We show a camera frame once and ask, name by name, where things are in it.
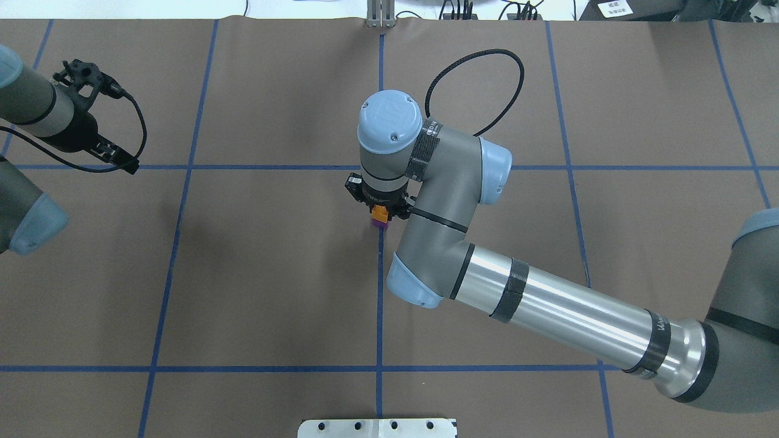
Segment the black cable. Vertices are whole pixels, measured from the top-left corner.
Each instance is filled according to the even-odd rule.
[[[447,2],[452,5],[452,16],[454,16],[454,3],[452,3],[452,0],[443,0],[443,3],[441,3],[441,12],[439,12],[439,19],[443,19],[443,9],[446,7]]]
[[[419,16],[419,14],[417,14],[417,13],[416,13],[416,12],[414,12],[414,11],[400,11],[399,13],[395,14],[395,18],[397,18],[397,16],[398,16],[398,15],[400,15],[400,14],[402,14],[402,13],[404,13],[404,12],[408,12],[408,13],[410,13],[410,14],[414,14],[415,16],[417,16],[417,17],[419,17],[419,18],[422,18],[422,17],[420,17],[420,16]]]
[[[740,8],[741,8],[741,5],[742,5],[743,1],[744,0],[737,0],[735,2],[735,4],[731,3],[733,9],[731,9],[730,17],[727,18],[726,21],[735,23],[735,21],[734,21],[735,19],[737,19],[737,18],[740,19],[741,18],[741,15],[743,14],[743,11],[740,11]]]
[[[143,138],[141,139],[141,145],[138,147],[138,152],[133,156],[133,158],[138,159],[138,157],[141,156],[141,153],[143,152],[143,148],[146,147],[146,122],[143,120],[143,114],[141,114],[141,108],[138,106],[138,102],[136,102],[135,98],[130,95],[130,93],[125,92],[125,97],[128,101],[132,102],[132,106],[136,108],[136,113],[138,113],[138,120],[141,122],[141,130],[143,131]],[[76,170],[89,172],[89,173],[108,173],[113,172],[117,170],[121,170],[123,168],[128,167],[130,164],[132,164],[132,161],[128,161],[122,165],[114,166],[113,168],[107,168],[107,169],[92,169],[92,168],[85,168],[82,166],[79,166],[77,164],[73,164],[70,161],[65,160],[64,158],[60,158],[57,154],[54,154],[49,149],[41,146],[38,142],[35,140],[32,140],[30,137],[25,136],[21,132],[15,131],[10,128],[6,128],[5,126],[0,126],[0,131],[8,132],[9,134],[13,134],[14,136],[19,137],[20,139],[28,142],[32,146],[36,147],[38,150],[43,152],[44,154],[47,154],[49,157],[54,158],[55,160],[59,161],[60,163],[70,167],[74,168]]]
[[[530,13],[531,6],[532,5],[530,4],[530,2],[525,3],[525,7],[522,8],[521,19],[527,19],[527,15]]]
[[[522,65],[522,60],[519,56],[516,56],[516,54],[512,51],[508,51],[503,48],[493,48],[489,50],[483,50],[483,51],[477,51],[476,53],[471,53],[468,56],[464,56],[455,62],[453,62],[451,65],[446,67],[441,73],[439,73],[435,79],[430,83],[430,87],[428,88],[428,92],[425,95],[425,117],[430,117],[430,97],[433,94],[433,89],[435,89],[435,86],[438,84],[438,82],[446,76],[448,72],[451,72],[454,70],[458,65],[463,64],[464,62],[468,62],[471,59],[479,58],[481,56],[487,56],[487,55],[506,55],[509,58],[513,59],[514,62],[516,62],[516,65],[520,68],[520,80],[516,85],[516,91],[514,91],[514,95],[511,97],[511,101],[506,105],[505,108],[503,108],[503,111],[500,112],[498,117],[495,118],[492,122],[490,122],[489,125],[484,127],[481,131],[476,132],[474,134],[474,137],[478,137],[481,134],[487,132],[491,127],[495,126],[497,122],[500,121],[501,118],[503,118],[504,115],[506,115],[507,112],[509,112],[509,109],[514,105],[514,102],[516,102],[516,98],[519,97],[520,91],[522,90],[522,84],[525,82],[525,66]]]
[[[503,7],[503,10],[502,10],[502,11],[500,11],[500,15],[498,16],[498,20],[500,20],[501,18],[503,18],[503,14],[504,14],[504,13],[506,13],[506,9],[508,9],[509,7],[511,7],[511,5],[516,5],[516,14],[517,14],[517,15],[519,15],[519,14],[520,14],[520,10],[521,10],[521,9],[520,9],[520,4],[519,4],[519,3],[514,3],[514,2],[511,2],[511,3],[509,3],[508,5],[504,6],[504,7]]]

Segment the light blue joint cap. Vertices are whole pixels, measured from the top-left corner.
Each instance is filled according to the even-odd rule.
[[[383,90],[362,104],[357,140],[368,152],[394,154],[414,144],[422,129],[422,113],[403,91]]]
[[[498,202],[503,186],[509,179],[511,152],[482,137],[481,141],[481,199],[479,203],[493,204]]]
[[[769,227],[779,227],[779,208],[761,210],[750,216],[741,227],[741,232],[733,241],[733,245],[735,245],[735,243],[745,235]]]
[[[443,299],[412,274],[397,258],[397,253],[392,256],[392,266],[389,267],[389,274],[387,274],[387,287],[398,298],[426,309],[435,309]]]
[[[0,44],[0,88],[15,81],[22,74],[22,67],[24,63],[16,52]]]
[[[68,214],[42,193],[13,233],[9,249],[26,256],[46,243],[68,224]]]

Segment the black tape band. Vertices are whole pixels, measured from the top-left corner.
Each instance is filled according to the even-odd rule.
[[[707,323],[700,323],[703,328],[703,335],[706,337],[706,353],[703,356],[703,364],[700,366],[700,373],[693,382],[693,385],[685,391],[684,394],[674,397],[679,403],[689,403],[696,400],[706,391],[709,383],[714,378],[714,372],[717,371],[717,363],[720,360],[720,342],[717,340],[717,333]]]
[[[422,125],[422,131],[417,136],[414,143],[414,149],[411,151],[411,157],[408,159],[406,167],[406,176],[415,181],[421,181],[425,176],[425,169],[428,168],[430,159],[438,146],[438,134],[441,131],[441,125],[434,118],[428,118]]]
[[[417,216],[422,216],[425,219],[429,219],[430,221],[438,222],[441,225],[444,225],[446,227],[452,228],[452,229],[457,230],[459,232],[462,232],[462,233],[467,233],[468,232],[468,227],[466,227],[465,225],[460,225],[460,224],[458,224],[456,222],[452,222],[449,219],[445,219],[445,218],[440,217],[440,216],[438,216],[436,214],[429,213],[429,212],[424,211],[424,210],[419,210],[417,207],[410,208],[409,212],[411,212],[411,214],[416,214]]]
[[[46,111],[44,111],[43,114],[37,116],[36,118],[29,120],[28,122],[24,123],[16,123],[17,126],[26,126],[26,125],[32,125],[33,123],[38,123],[44,118],[46,118],[49,114],[51,114],[52,111],[54,111],[54,105],[57,103],[57,91],[54,89],[54,85],[51,85],[51,103],[49,104],[49,108],[46,108]]]
[[[736,330],[742,331],[746,334],[751,334],[754,337],[769,341],[771,344],[779,345],[779,330],[767,326],[765,324],[752,321],[743,316],[738,316],[724,310],[709,308],[709,313],[706,315],[707,320],[720,323],[722,325],[733,327]]]
[[[651,379],[657,375],[660,365],[663,364],[668,348],[671,346],[671,324],[668,319],[647,310],[652,318],[652,334],[649,336],[649,345],[643,353],[641,360],[631,369],[624,369],[628,374],[636,374],[641,379]]]
[[[468,265],[471,264],[471,257],[474,255],[474,249],[476,245],[471,243],[468,246],[468,250],[465,252],[465,260],[463,260],[463,266],[460,267],[460,273],[457,275],[457,280],[454,282],[452,293],[449,294],[449,299],[457,298],[457,292],[460,291],[460,286],[463,284],[463,278],[465,278],[465,271],[468,270]]]
[[[522,294],[525,292],[527,274],[529,272],[530,265],[517,259],[511,259],[509,280],[506,281],[503,295],[501,295],[495,310],[492,311],[491,318],[495,318],[502,323],[508,323],[511,320],[516,312],[516,308],[520,306],[520,301],[522,301]]]

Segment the orange block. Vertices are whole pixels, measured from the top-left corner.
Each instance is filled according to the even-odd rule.
[[[387,212],[386,207],[382,205],[375,205],[371,210],[371,217],[384,224],[390,220],[390,214]]]

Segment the white metal plate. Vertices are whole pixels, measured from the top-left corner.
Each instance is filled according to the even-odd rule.
[[[456,419],[308,420],[298,438],[457,438]]]

